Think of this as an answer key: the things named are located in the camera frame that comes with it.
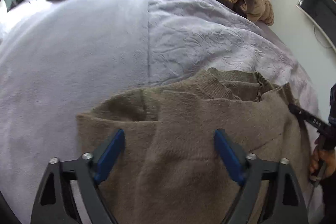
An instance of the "white wall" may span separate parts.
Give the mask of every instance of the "white wall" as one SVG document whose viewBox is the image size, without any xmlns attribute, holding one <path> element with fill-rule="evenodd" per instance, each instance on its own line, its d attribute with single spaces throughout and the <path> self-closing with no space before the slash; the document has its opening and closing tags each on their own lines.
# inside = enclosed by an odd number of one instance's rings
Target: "white wall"
<svg viewBox="0 0 336 224">
<path fill-rule="evenodd" d="M 321 117 L 327 120 L 330 88 L 336 83 L 336 53 L 319 44 L 312 21 L 296 7 L 298 0 L 270 1 L 275 16 L 271 29 L 292 50 L 309 74 L 317 91 Z M 318 32 L 316 28 L 318 38 L 324 39 Z"/>
</svg>

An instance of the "human hand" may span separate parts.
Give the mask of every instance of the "human hand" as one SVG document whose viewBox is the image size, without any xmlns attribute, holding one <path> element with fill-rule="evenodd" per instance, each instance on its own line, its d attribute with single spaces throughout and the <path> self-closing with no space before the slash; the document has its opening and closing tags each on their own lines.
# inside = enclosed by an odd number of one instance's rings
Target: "human hand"
<svg viewBox="0 0 336 224">
<path fill-rule="evenodd" d="M 327 164 L 327 169 L 325 170 L 325 177 L 330 177 L 336 171 L 336 156 L 335 150 L 318 150 L 317 146 L 315 147 L 313 154 L 310 157 L 309 171 L 314 173 L 316 170 L 320 169 L 319 160 L 323 160 Z"/>
</svg>

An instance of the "light purple blanket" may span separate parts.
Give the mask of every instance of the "light purple blanket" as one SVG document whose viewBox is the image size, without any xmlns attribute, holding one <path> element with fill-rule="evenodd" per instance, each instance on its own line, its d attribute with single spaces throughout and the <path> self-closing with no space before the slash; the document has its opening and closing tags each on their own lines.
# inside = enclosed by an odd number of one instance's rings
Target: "light purple blanket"
<svg viewBox="0 0 336 224">
<path fill-rule="evenodd" d="M 289 49 L 215 0 L 31 0 L 0 28 L 0 190 L 23 224 L 48 160 L 80 155 L 75 115 L 112 94 L 209 67 L 259 71 L 318 113 Z"/>
</svg>

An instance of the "television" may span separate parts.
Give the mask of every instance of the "television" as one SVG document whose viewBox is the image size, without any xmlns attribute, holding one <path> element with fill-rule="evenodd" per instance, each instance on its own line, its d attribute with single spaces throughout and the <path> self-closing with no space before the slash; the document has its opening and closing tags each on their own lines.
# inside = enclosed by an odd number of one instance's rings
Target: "television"
<svg viewBox="0 0 336 224">
<path fill-rule="evenodd" d="M 299 0 L 297 7 L 313 21 L 336 51 L 336 2 L 334 0 Z"/>
</svg>

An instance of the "knit sweater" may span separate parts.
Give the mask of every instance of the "knit sweater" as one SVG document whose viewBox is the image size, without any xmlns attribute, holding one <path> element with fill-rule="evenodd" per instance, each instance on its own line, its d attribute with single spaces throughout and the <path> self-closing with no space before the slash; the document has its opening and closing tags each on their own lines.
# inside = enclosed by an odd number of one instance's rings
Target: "knit sweater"
<svg viewBox="0 0 336 224">
<path fill-rule="evenodd" d="M 218 128 L 263 160 L 289 159 L 306 189 L 308 134 L 288 103 L 297 103 L 289 84 L 211 68 L 172 85 L 115 95 L 77 121 L 83 152 L 116 129 L 125 131 L 125 151 L 100 185 L 119 223 L 220 223 L 239 186 L 214 149 Z M 250 223 L 258 219 L 266 186 Z"/>
</svg>

